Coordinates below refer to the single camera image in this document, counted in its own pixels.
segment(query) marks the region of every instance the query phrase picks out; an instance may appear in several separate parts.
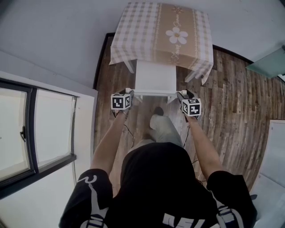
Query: window frame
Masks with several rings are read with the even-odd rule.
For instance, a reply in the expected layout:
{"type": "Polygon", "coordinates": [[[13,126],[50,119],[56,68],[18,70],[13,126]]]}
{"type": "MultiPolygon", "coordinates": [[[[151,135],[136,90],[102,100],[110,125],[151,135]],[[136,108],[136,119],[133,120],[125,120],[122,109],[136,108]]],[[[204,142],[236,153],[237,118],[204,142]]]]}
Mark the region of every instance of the window frame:
{"type": "Polygon", "coordinates": [[[65,94],[58,91],[48,90],[45,88],[27,85],[20,82],[10,81],[6,79],[0,79],[0,88],[17,90],[27,93],[26,99],[26,107],[25,107],[25,117],[24,117],[24,134],[26,140],[26,149],[28,155],[28,162],[30,169],[27,171],[23,171],[19,174],[11,176],[7,179],[0,181],[0,199],[3,199],[22,188],[44,178],[45,176],[59,170],[60,168],[68,165],[69,163],[76,160],[76,155],[74,154],[74,119],[75,119],[75,111],[73,113],[72,119],[72,129],[71,129],[71,152],[70,154],[62,157],[58,160],[55,160],[51,163],[48,163],[42,167],[38,167],[37,164],[37,155],[35,148],[35,132],[34,132],[34,124],[35,124],[35,105],[36,105],[36,97],[37,90],[46,90],[55,92],[58,94],[69,95],[75,98],[75,106],[77,97],[71,94],[65,94]]]}

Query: black t-shirt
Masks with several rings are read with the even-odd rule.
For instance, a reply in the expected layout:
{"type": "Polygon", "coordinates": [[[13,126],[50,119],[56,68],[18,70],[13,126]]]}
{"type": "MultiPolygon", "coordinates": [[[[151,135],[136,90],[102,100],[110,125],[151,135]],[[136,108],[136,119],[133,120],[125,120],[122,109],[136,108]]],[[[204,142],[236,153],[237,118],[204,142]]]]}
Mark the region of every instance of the black t-shirt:
{"type": "Polygon", "coordinates": [[[151,143],[124,160],[121,189],[113,198],[105,171],[84,172],[66,205],[61,228],[210,228],[217,224],[215,198],[251,228],[256,210],[241,175],[217,171],[207,189],[196,178],[187,152],[172,143],[151,143]]]}

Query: wooden floor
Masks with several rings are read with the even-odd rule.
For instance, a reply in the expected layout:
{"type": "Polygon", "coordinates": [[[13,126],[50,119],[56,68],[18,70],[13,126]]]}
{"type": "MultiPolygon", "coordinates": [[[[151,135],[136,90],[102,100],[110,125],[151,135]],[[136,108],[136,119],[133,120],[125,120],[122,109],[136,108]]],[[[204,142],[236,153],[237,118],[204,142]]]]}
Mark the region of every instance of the wooden floor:
{"type": "MultiPolygon", "coordinates": [[[[126,87],[134,89],[135,74],[124,63],[109,65],[108,39],[104,53],[97,90],[98,102],[95,119],[95,147],[107,132],[114,117],[110,111],[110,96],[126,87]]],[[[261,165],[269,131],[270,119],[285,119],[285,83],[279,78],[268,79],[245,67],[247,63],[231,55],[214,50],[214,66],[207,82],[184,82],[187,69],[176,68],[177,90],[190,89],[202,101],[199,120],[204,132],[217,149],[225,168],[233,174],[242,174],[250,189],[261,165]]],[[[161,106],[173,121],[184,142],[187,124],[176,99],[166,104],[166,98],[144,97],[143,103],[135,102],[126,122],[137,144],[147,131],[151,114],[161,106]]],[[[131,147],[131,136],[124,128],[114,167],[110,175],[114,195],[120,189],[122,161],[131,147]]],[[[186,150],[192,161],[197,159],[189,134],[186,150]]],[[[204,181],[199,162],[193,164],[196,177],[204,181]]]]}

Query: forearm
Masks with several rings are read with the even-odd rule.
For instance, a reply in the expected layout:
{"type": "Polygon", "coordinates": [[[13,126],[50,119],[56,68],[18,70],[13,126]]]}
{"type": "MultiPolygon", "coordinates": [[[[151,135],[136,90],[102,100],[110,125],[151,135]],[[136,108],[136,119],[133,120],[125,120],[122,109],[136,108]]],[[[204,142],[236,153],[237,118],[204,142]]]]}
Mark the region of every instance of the forearm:
{"type": "Polygon", "coordinates": [[[91,169],[102,169],[110,175],[117,154],[126,116],[118,113],[116,119],[99,143],[93,155],[91,169]]]}
{"type": "Polygon", "coordinates": [[[223,170],[223,166],[212,142],[203,132],[199,123],[197,121],[189,121],[189,125],[202,173],[208,180],[213,172],[223,170]]]}

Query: checkered tablecloth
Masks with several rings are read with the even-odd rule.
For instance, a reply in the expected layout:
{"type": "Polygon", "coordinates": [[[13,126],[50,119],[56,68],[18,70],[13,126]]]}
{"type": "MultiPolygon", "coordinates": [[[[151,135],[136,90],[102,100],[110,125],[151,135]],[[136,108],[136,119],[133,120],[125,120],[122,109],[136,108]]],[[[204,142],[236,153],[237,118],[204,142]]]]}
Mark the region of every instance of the checkered tablecloth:
{"type": "Polygon", "coordinates": [[[206,82],[213,66],[206,13],[160,3],[129,3],[111,45],[110,64],[146,60],[191,69],[206,82]]]}

